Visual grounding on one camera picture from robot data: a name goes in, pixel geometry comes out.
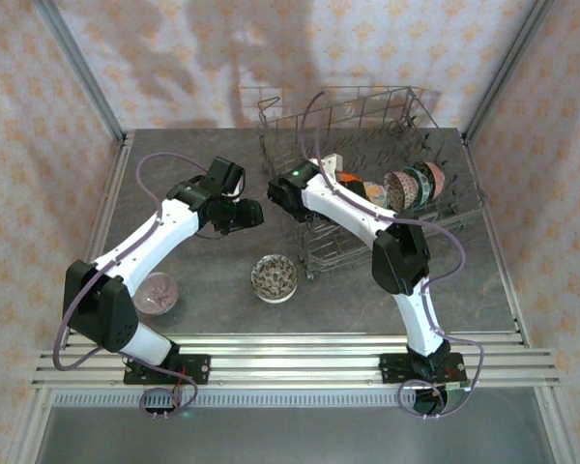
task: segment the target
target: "dish rack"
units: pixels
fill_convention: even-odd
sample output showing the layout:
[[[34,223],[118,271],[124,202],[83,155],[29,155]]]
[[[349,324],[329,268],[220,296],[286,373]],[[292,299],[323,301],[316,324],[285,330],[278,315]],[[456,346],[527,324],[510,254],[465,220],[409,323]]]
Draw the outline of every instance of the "dish rack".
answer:
[[[413,88],[388,87],[363,95],[369,87],[336,87],[333,94],[343,91],[346,95],[356,91],[357,95],[327,106],[321,128],[323,157],[331,153],[342,155],[343,171],[380,185],[387,172],[402,170],[417,161],[434,162],[445,173],[446,184],[437,199],[414,209],[419,218],[459,229],[481,214],[485,193],[462,152],[457,130],[440,129]],[[267,112],[278,102],[275,97],[258,103],[260,148],[264,168],[271,176],[293,169],[303,159],[299,145],[303,113],[269,119]],[[315,158],[314,134],[321,110],[322,106],[311,110],[305,120],[305,146],[311,158]],[[425,228],[424,233],[429,236],[434,232]],[[371,260],[369,247],[324,219],[298,224],[294,235],[308,279]]]

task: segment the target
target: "metal wire basket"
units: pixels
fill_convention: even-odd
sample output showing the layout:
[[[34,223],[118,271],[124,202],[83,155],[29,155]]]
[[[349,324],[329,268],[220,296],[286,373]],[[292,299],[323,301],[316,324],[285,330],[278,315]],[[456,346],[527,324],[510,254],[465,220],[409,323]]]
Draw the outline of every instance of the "metal wire basket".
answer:
[[[321,134],[323,156],[342,155],[344,171],[378,184],[383,183],[387,172],[417,161],[434,162],[445,173],[445,188],[415,213],[421,219],[457,229],[482,212],[485,194],[462,152],[457,130],[441,130],[411,87],[390,87],[366,96],[362,94],[368,87],[337,87],[333,94],[343,94],[340,89],[357,92],[357,96],[327,107]],[[287,172],[303,159],[299,146],[303,114],[268,119],[267,111],[278,102],[279,98],[274,98],[258,103],[260,147],[264,167],[272,176]],[[305,121],[305,146],[311,157],[321,109],[310,111]],[[430,235],[429,229],[424,232]],[[363,242],[326,220],[298,224],[295,237],[307,278],[371,259]]]

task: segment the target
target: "bowl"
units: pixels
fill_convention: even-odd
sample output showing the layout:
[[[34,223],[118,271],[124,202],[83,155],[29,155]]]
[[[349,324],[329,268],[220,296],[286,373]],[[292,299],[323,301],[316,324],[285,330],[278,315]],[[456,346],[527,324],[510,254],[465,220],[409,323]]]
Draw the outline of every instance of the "bowl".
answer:
[[[150,273],[135,290],[133,304],[142,314],[159,316],[169,311],[178,300],[178,285],[166,273]]]
[[[281,254],[269,254],[251,270],[253,291],[266,303],[283,303],[294,295],[299,285],[295,264]]]

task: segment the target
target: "patterned wallpaper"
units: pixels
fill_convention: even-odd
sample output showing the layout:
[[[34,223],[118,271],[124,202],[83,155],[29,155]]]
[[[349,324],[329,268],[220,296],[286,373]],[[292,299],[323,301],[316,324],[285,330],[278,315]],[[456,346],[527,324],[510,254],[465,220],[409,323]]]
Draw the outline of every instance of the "patterned wallpaper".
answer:
[[[533,343],[580,438],[580,0],[556,2],[473,144]]]
[[[31,2],[1,0],[0,462],[57,329],[65,270],[88,241],[110,148]]]
[[[58,0],[123,129],[241,127],[325,85],[413,85],[464,127],[533,0]]]

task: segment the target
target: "floral wall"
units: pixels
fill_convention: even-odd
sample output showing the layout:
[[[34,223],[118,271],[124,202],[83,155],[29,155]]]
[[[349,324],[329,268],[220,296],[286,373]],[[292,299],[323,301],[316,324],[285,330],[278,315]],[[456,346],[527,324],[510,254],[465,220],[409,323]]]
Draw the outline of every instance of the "floral wall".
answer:
[[[473,152],[533,344],[580,439],[580,0],[556,2]]]
[[[295,114],[325,85],[417,86],[441,126],[464,128],[534,2],[57,3],[130,130],[249,126],[259,100]]]
[[[31,2],[0,1],[0,462],[60,321],[112,141]]]

